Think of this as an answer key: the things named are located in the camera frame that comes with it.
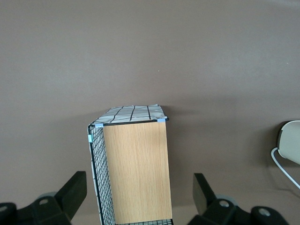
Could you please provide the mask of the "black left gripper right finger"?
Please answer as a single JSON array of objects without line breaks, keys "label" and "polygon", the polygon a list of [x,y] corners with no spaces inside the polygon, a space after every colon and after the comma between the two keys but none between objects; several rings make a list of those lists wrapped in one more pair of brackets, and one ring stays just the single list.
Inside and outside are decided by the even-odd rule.
[{"label": "black left gripper right finger", "polygon": [[265,206],[255,206],[250,212],[242,210],[232,201],[218,198],[205,176],[193,176],[193,199],[198,214],[190,225],[287,225],[288,222],[276,210]]}]

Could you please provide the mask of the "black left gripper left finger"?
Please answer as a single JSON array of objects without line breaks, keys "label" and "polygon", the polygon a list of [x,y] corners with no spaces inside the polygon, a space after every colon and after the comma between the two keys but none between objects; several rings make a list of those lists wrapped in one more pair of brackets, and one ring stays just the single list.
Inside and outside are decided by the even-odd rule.
[{"label": "black left gripper left finger", "polygon": [[0,204],[2,225],[70,225],[87,196],[85,171],[77,171],[53,196],[43,196],[17,209],[13,202]]}]

